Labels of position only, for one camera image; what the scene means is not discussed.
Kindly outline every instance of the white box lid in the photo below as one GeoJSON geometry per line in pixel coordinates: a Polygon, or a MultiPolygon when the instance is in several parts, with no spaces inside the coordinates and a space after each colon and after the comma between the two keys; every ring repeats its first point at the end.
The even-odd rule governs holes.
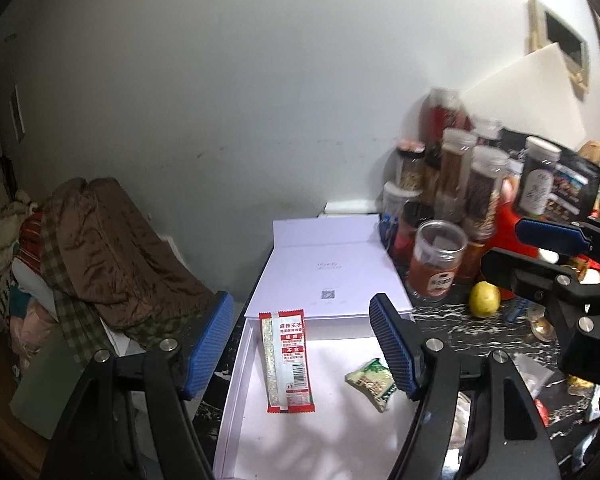
{"type": "Polygon", "coordinates": [[[380,242],[378,215],[273,222],[274,249],[246,317],[302,308],[306,318],[368,316],[384,292],[401,314],[411,310],[380,242]]]}

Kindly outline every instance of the red snack packet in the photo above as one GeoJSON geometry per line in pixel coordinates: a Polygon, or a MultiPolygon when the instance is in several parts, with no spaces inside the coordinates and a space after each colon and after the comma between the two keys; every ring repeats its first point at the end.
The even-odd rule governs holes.
{"type": "Polygon", "coordinates": [[[314,412],[304,311],[260,313],[269,413],[314,412]]]}
{"type": "Polygon", "coordinates": [[[548,428],[549,427],[549,411],[544,406],[544,404],[542,402],[540,402],[539,399],[534,400],[534,403],[536,404],[538,413],[540,413],[540,418],[542,419],[542,423],[544,424],[544,427],[548,428]]]}

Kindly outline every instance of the lemon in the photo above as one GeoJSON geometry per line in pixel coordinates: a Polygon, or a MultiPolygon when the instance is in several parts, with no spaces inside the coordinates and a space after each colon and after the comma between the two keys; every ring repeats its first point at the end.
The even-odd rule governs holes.
{"type": "Polygon", "coordinates": [[[498,311],[500,306],[500,289],[487,282],[474,285],[469,295],[469,309],[475,317],[489,317],[498,311]]]}

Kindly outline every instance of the white box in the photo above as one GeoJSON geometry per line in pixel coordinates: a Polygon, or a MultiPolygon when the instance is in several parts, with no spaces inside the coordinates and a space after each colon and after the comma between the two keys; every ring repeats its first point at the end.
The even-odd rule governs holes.
{"type": "Polygon", "coordinates": [[[388,410],[344,381],[380,357],[369,300],[411,304],[380,244],[378,216],[274,223],[274,251],[247,308],[218,434],[214,476],[241,480],[384,480],[416,404],[395,392],[388,410]],[[334,298],[322,300],[323,290],[334,298]],[[267,413],[261,312],[304,309],[315,413],[267,413]]]}

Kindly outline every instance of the plaid blanket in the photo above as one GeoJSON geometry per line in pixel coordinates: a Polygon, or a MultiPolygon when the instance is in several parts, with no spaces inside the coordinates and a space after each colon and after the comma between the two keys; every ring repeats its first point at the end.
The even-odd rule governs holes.
{"type": "MultiPolygon", "coordinates": [[[[58,322],[62,334],[71,349],[74,360],[85,367],[91,357],[100,349],[114,349],[100,321],[101,313],[94,303],[83,301],[76,293],[74,284],[62,259],[58,241],[58,215],[62,214],[63,206],[67,204],[67,189],[75,186],[69,181],[56,190],[52,198],[43,207],[40,227],[42,250],[40,253],[40,271],[42,277],[53,290],[58,322]]],[[[208,298],[213,295],[208,291],[208,298]]],[[[114,328],[136,341],[142,348],[151,349],[166,337],[177,337],[180,330],[191,317],[200,315],[204,304],[196,307],[191,305],[181,316],[158,316],[151,312],[139,322],[131,323],[124,328],[114,328]]]]}
{"type": "Polygon", "coordinates": [[[95,307],[75,297],[74,286],[62,262],[56,238],[56,225],[48,205],[45,206],[42,217],[40,235],[40,271],[53,290],[62,335],[74,360],[84,368],[98,350],[107,349],[113,352],[113,347],[95,307]]]}

